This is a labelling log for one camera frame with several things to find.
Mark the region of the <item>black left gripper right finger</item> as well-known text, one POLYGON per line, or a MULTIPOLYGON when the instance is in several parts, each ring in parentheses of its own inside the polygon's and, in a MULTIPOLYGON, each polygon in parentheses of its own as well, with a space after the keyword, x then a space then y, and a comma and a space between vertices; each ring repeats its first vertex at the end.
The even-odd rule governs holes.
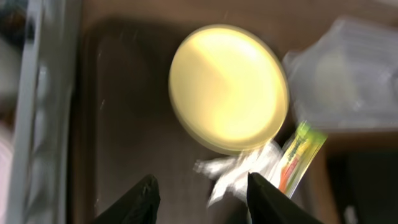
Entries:
POLYGON ((247 205, 252 224, 322 224, 257 172, 248 174, 247 205))

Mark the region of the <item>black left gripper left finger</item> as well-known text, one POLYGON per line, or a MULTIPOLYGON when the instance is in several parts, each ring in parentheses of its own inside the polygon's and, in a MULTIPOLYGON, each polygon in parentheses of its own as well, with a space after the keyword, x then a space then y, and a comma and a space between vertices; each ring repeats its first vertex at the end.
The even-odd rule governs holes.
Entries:
POLYGON ((160 205, 159 184, 146 175, 93 220, 94 224, 155 224, 160 205))

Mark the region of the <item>white tissue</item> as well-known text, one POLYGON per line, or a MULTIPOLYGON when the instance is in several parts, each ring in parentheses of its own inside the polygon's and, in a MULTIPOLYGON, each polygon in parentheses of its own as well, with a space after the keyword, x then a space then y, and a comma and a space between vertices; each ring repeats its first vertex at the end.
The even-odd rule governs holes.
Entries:
POLYGON ((247 202, 248 174, 258 173, 278 186, 279 180, 272 177, 278 170, 282 159, 282 150, 274 142, 268 142, 264 147, 238 156, 217 158, 208 161, 197 160, 193 170, 215 180, 216 184, 208 199, 207 206, 223 199, 226 193, 233 194, 243 202, 247 202))

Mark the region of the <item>yellow green snack wrapper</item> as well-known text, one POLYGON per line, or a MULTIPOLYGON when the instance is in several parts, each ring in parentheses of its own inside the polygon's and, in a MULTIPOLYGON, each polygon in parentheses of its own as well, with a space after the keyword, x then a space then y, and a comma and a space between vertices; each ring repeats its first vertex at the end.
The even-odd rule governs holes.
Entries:
POLYGON ((309 165, 323 146, 327 136, 302 122, 280 161, 278 189, 291 198, 309 165))

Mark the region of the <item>yellow plate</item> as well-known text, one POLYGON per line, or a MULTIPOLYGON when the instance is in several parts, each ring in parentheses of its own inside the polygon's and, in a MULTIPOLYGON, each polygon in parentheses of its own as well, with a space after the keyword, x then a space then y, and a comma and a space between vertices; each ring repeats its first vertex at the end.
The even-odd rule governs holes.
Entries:
POLYGON ((275 53, 256 35, 226 24, 201 27, 182 41, 170 65, 169 96, 187 133, 222 154, 264 146, 289 110, 275 53))

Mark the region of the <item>pink bowl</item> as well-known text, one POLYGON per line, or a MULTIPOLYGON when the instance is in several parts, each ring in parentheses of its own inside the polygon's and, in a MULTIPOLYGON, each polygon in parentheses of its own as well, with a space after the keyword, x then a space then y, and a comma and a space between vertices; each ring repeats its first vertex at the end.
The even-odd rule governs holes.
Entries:
POLYGON ((12 133, 3 124, 1 124, 0 141, 1 141, 0 216, 1 216, 1 224, 5 224, 8 189, 10 184, 10 174, 11 174, 12 157, 14 149, 12 143, 12 133))

